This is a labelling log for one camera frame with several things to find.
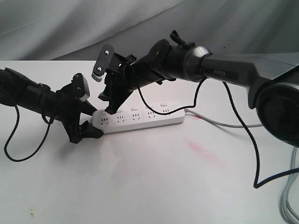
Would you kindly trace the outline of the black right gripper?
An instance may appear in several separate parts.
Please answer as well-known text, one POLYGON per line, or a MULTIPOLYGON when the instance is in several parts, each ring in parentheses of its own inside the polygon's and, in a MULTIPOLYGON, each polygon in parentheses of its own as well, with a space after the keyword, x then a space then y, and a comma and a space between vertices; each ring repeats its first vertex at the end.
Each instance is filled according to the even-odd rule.
POLYGON ((146 56, 136 59, 133 55, 122 57, 121 61, 110 66, 105 77, 105 88, 98 95, 102 101, 108 101, 105 111, 116 114, 128 97, 137 90, 150 84, 150 70, 146 64, 146 56))

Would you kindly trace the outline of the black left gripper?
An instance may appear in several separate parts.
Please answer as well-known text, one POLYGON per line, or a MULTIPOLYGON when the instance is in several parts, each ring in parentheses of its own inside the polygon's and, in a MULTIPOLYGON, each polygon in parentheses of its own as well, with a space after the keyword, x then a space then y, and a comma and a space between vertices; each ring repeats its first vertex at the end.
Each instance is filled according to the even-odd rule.
POLYGON ((80 112, 92 116, 97 108, 88 100, 82 102, 81 106, 74 95, 72 84, 67 84, 57 90, 56 94, 58 106, 54 112, 55 119, 62 123, 71 143, 79 143, 86 138, 99 139, 103 136, 103 131, 94 127, 89 121, 79 125, 80 112))

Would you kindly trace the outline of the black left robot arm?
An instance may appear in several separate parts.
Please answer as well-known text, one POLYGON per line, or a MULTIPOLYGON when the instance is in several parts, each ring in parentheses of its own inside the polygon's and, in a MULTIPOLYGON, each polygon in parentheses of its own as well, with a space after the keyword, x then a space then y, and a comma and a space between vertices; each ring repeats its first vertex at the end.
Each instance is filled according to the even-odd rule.
POLYGON ((80 115, 92 115, 96 108, 88 102, 90 96, 87 80, 81 73, 60 90, 52 91, 46 84, 36 83, 23 74, 5 68, 0 71, 0 102, 3 105, 18 105, 60 121, 72 143, 85 138, 98 139, 103 131, 90 122, 80 123, 80 115))

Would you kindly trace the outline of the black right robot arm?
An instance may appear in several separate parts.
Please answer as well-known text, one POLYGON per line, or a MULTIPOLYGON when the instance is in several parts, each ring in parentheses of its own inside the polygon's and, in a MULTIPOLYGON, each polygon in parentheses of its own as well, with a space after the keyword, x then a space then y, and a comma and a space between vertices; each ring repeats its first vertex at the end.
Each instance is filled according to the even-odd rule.
POLYGON ((111 45, 102 47, 92 76, 105 83, 99 98, 108 102, 109 114, 115 114, 133 91, 151 83, 211 78, 244 87, 248 106, 256 110, 264 128, 285 143, 299 145, 297 52, 218 55, 183 41, 176 31, 170 38, 157 41, 141 58, 121 56, 111 45))

